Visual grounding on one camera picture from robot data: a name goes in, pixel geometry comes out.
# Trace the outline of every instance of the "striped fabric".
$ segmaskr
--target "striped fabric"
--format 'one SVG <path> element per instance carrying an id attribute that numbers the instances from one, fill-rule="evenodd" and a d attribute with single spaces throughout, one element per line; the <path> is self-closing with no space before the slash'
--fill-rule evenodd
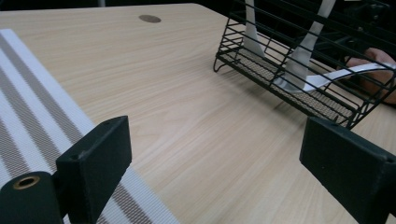
<path id="1" fill-rule="evenodd" d="M 17 35 L 0 30 L 0 186 L 28 172 L 53 174 L 55 160 L 93 127 Z M 178 222 L 130 168 L 98 223 Z"/>

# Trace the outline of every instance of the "metal mesh tray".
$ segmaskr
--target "metal mesh tray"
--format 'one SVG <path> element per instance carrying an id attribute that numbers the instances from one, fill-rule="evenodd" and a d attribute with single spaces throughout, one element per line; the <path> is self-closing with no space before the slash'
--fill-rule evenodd
<path id="1" fill-rule="evenodd" d="M 387 13 L 387 5 L 377 1 L 362 1 L 361 5 L 384 8 L 375 14 L 374 21 L 379 21 L 378 15 Z M 254 9 L 254 23 L 246 19 L 247 8 Z M 305 114 L 351 129 L 396 89 L 393 83 L 395 69 L 364 54 L 366 49 L 376 48 L 391 56 L 396 55 L 393 44 L 396 43 L 396 35 L 379 23 L 363 21 L 352 13 L 347 15 L 334 9 L 328 18 L 323 18 L 317 15 L 318 9 L 318 4 L 306 0 L 261 0 L 256 1 L 256 6 L 235 0 L 216 54 L 214 70 L 218 72 L 223 65 L 229 65 Z M 324 25 L 318 35 L 309 31 L 314 21 Z M 246 33 L 249 23 L 258 31 L 257 40 Z M 318 39 L 313 49 L 305 49 L 301 45 L 308 33 Z M 263 57 L 244 45 L 246 38 L 260 45 Z M 285 78 L 285 73 L 288 73 L 305 82 L 305 86 L 313 86 L 286 68 L 287 62 L 294 60 L 290 55 L 299 47 L 311 54 L 309 64 L 301 64 L 306 67 L 309 76 L 326 78 L 327 73 L 348 69 L 346 63 L 354 57 L 385 67 L 390 73 L 389 79 L 381 82 L 368 75 L 370 73 L 349 70 L 349 77 L 305 91 L 304 87 Z M 276 84 L 279 80 L 288 82 L 298 93 L 281 88 Z M 375 91 L 367 91 L 356 80 L 370 83 Z"/>

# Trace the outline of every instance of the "white object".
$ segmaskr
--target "white object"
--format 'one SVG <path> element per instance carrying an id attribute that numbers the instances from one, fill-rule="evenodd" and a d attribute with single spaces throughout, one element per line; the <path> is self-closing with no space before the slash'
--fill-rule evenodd
<path id="1" fill-rule="evenodd" d="M 335 0 L 323 0 L 318 15 L 324 18 L 329 17 Z M 293 83 L 297 87 L 303 87 L 307 76 L 307 66 L 311 59 L 311 52 L 318 40 L 317 35 L 320 34 L 323 24 L 314 21 L 309 29 L 308 34 L 301 42 L 300 46 L 295 49 L 291 55 L 291 59 L 286 62 L 285 79 Z M 295 86 L 289 85 L 288 89 L 296 89 Z"/>
<path id="2" fill-rule="evenodd" d="M 394 63 L 383 63 L 385 66 L 388 66 L 392 69 L 396 69 L 396 64 Z M 382 66 L 378 63 L 367 63 L 367 64 L 362 64 L 354 67 L 350 67 L 348 69 L 341 69 L 338 71 L 330 72 L 327 74 L 323 75 L 312 75 L 312 76 L 307 76 L 305 78 L 306 83 L 301 87 L 301 89 L 296 89 L 296 87 L 291 86 L 288 81 L 286 81 L 284 78 L 279 77 L 277 78 L 274 83 L 282 88 L 284 91 L 288 91 L 290 93 L 300 93 L 304 91 L 314 91 L 317 88 L 323 87 L 327 84 L 329 84 L 332 81 L 335 81 L 336 79 L 342 78 L 342 77 L 347 77 L 347 76 L 352 76 L 356 73 L 367 73 L 370 71 L 374 70 L 389 70 L 389 68 Z"/>
<path id="3" fill-rule="evenodd" d="M 98 0 L 98 6 L 99 7 L 105 7 L 106 6 L 106 0 Z"/>
<path id="4" fill-rule="evenodd" d="M 82 137 L 94 128 L 94 124 L 12 30 L 0 30 L 0 36 L 0 67 L 3 73 L 0 75 L 0 123 L 5 127 L 0 129 L 0 146 L 5 142 L 15 144 L 15 147 L 7 148 L 12 150 L 12 157 L 0 155 L 1 187 L 11 177 L 16 177 L 16 173 L 23 174 L 21 164 L 17 164 L 17 161 L 25 161 L 29 172 L 39 170 L 53 173 L 56 166 L 50 158 L 72 146 L 70 141 L 64 139 L 71 135 Z M 1 84 L 4 86 L 6 80 L 13 84 L 7 87 L 8 91 Z M 15 109 L 11 102 L 26 106 Z M 43 133 L 54 147 L 43 136 L 34 139 L 32 133 Z M 138 204 L 140 210 L 131 206 L 134 203 Z M 102 216 L 106 223 L 118 224 L 131 223 L 131 220 L 144 217 L 139 215 L 147 216 L 152 223 L 179 223 L 134 168 L 129 167 Z"/>
<path id="5" fill-rule="evenodd" d="M 256 29 L 256 17 L 254 15 L 254 0 L 245 0 L 247 8 L 247 23 L 244 36 L 244 47 L 255 54 L 264 57 L 264 52 L 259 44 Z"/>

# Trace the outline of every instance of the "person's hand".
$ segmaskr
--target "person's hand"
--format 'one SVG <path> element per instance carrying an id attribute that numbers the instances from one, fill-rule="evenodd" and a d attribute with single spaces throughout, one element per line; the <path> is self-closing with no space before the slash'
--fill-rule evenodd
<path id="1" fill-rule="evenodd" d="M 366 55 L 368 58 L 371 58 L 371 59 L 373 59 L 377 62 L 380 62 L 380 63 L 395 63 L 396 64 L 396 62 L 386 52 L 382 51 L 381 49 L 373 49 L 373 48 L 367 49 L 364 52 L 364 55 Z M 366 63 L 369 63 L 369 61 L 363 60 L 363 59 L 358 59 L 358 58 L 351 58 L 346 63 L 346 66 L 353 67 L 353 66 L 357 66 L 357 65 L 361 65 L 361 64 L 366 64 Z M 385 84 L 393 77 L 393 72 L 387 71 L 387 70 L 378 70 L 378 71 L 373 71 L 373 72 L 367 73 L 366 75 Z M 360 85 L 365 90 L 367 90 L 369 93 L 375 93 L 380 89 L 373 82 L 366 80 L 365 78 L 361 79 Z M 386 93 L 387 93 L 386 91 L 381 92 L 381 97 Z M 396 91 L 394 91 L 391 95 L 389 95 L 384 100 L 384 102 L 387 104 L 396 105 Z"/>

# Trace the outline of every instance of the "wooden table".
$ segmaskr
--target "wooden table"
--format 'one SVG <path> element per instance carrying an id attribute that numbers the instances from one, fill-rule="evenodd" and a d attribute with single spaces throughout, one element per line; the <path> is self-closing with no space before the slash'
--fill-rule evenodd
<path id="1" fill-rule="evenodd" d="M 181 223 L 356 223 L 299 162 L 306 115 L 213 72 L 225 23 L 194 4 L 0 12 L 95 123 L 129 116 L 132 166 Z M 353 131 L 396 153 L 395 115 Z"/>

